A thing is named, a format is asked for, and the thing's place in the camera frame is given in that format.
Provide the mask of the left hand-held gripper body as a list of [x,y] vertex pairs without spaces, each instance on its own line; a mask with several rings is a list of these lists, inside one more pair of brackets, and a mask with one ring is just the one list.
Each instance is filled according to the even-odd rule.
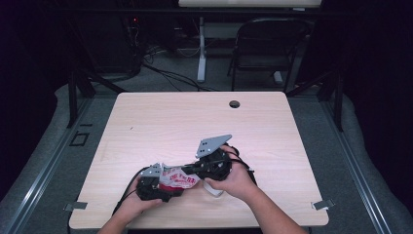
[[144,168],[138,174],[138,183],[136,186],[136,194],[142,201],[161,199],[162,201],[169,200],[167,191],[159,187],[161,176],[161,165],[153,164]]

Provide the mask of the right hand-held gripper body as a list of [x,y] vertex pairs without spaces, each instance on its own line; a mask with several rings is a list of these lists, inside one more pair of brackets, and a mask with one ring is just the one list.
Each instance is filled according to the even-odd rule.
[[224,135],[201,140],[196,153],[198,159],[196,163],[203,163],[204,166],[197,170],[200,172],[199,178],[209,177],[214,180],[223,180],[230,173],[230,157],[221,149],[221,146],[231,137],[231,135]]

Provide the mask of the pink plastic bag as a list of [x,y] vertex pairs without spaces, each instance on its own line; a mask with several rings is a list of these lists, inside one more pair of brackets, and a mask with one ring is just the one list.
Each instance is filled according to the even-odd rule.
[[171,188],[190,189],[201,179],[197,175],[187,175],[180,166],[161,165],[159,182]]

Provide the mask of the clear container with black lid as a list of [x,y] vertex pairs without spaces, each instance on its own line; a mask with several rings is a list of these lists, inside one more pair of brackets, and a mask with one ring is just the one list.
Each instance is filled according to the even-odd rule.
[[210,195],[214,197],[220,197],[223,194],[223,190],[212,188],[206,181],[203,182],[203,187]]

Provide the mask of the person's left hand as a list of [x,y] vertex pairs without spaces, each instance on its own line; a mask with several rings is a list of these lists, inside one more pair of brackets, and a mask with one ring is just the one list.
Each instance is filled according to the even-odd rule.
[[112,215],[118,224],[127,225],[143,212],[161,205],[161,199],[142,201],[136,194],[129,195],[120,208]]

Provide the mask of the person's right hand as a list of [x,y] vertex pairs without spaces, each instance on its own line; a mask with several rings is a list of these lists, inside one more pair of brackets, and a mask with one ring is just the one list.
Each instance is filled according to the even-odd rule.
[[247,168],[238,157],[234,147],[223,145],[221,149],[228,154],[232,160],[232,169],[227,177],[222,180],[214,180],[209,177],[205,181],[214,189],[223,190],[233,197],[246,202],[257,190],[257,186],[251,180]]

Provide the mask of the white desk leg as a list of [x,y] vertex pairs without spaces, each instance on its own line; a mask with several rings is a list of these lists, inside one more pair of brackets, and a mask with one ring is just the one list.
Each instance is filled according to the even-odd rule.
[[207,58],[206,58],[205,23],[204,23],[203,18],[200,18],[199,39],[200,39],[200,57],[199,57],[197,81],[200,83],[204,83],[204,81],[206,80]]

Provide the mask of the black metal stand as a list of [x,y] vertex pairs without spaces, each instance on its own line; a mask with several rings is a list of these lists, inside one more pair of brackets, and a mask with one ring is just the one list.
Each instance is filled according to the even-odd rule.
[[74,70],[68,77],[68,99],[69,99],[69,122],[67,127],[71,128],[78,118],[78,95],[80,92],[85,98],[93,98],[96,94],[92,82],[97,82],[100,85],[108,88],[116,94],[124,93],[126,90],[111,83],[98,75],[96,72],[85,68]]
[[331,70],[321,74],[321,76],[314,78],[302,85],[287,92],[286,95],[290,97],[297,96],[304,91],[310,89],[316,84],[321,84],[321,88],[317,93],[319,101],[328,101],[331,96],[334,96],[333,105],[333,122],[339,132],[343,131],[342,127],[342,107],[343,107],[343,87],[344,77],[338,70]]

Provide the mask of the black folding chair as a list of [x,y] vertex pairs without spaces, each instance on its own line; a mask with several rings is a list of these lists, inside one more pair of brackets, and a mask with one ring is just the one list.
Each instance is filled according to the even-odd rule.
[[287,91],[299,44],[311,32],[303,19],[259,18],[244,23],[237,32],[227,75],[232,90],[238,71],[284,71],[282,90]]

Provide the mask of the dark computer tower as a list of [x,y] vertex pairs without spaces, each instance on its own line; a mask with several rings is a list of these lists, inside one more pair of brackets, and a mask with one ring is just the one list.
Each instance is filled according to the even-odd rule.
[[117,16],[98,16],[94,27],[97,67],[105,73],[140,72],[140,54],[131,42],[131,31]]

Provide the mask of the white desk top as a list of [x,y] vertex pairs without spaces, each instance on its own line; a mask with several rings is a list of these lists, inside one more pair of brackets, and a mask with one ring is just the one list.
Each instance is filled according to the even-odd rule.
[[318,8],[322,0],[178,0],[180,7]]

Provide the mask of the grey metal table bracket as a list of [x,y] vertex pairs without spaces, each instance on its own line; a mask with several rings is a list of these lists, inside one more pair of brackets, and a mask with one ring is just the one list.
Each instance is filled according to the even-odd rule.
[[312,204],[312,208],[319,211],[319,210],[328,210],[329,208],[332,208],[335,206],[335,203],[333,200],[322,200],[319,202],[314,202]]
[[74,210],[84,210],[87,207],[85,202],[72,202],[67,203],[63,208],[67,212],[73,212]]

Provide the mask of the aluminium floor rail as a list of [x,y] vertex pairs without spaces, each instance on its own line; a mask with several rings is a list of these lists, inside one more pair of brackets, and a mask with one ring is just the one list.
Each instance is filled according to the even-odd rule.
[[79,117],[66,127],[60,107],[51,126],[0,202],[0,234],[75,234],[69,228],[74,205],[92,162],[100,121],[94,101],[80,104]]
[[336,135],[341,148],[344,152],[344,161],[347,165],[347,168],[350,172],[352,180],[357,188],[357,192],[360,196],[360,199],[371,219],[371,222],[376,230],[377,234],[394,234],[391,230],[387,220],[385,219],[383,212],[376,200],[376,197],[373,195],[372,190],[357,162],[356,155],[351,148],[346,135],[344,132],[340,132],[338,127],[335,124],[333,118],[333,109],[328,102],[321,102],[320,106],[323,110],[324,115],[327,118],[327,121],[332,129],[333,133]]

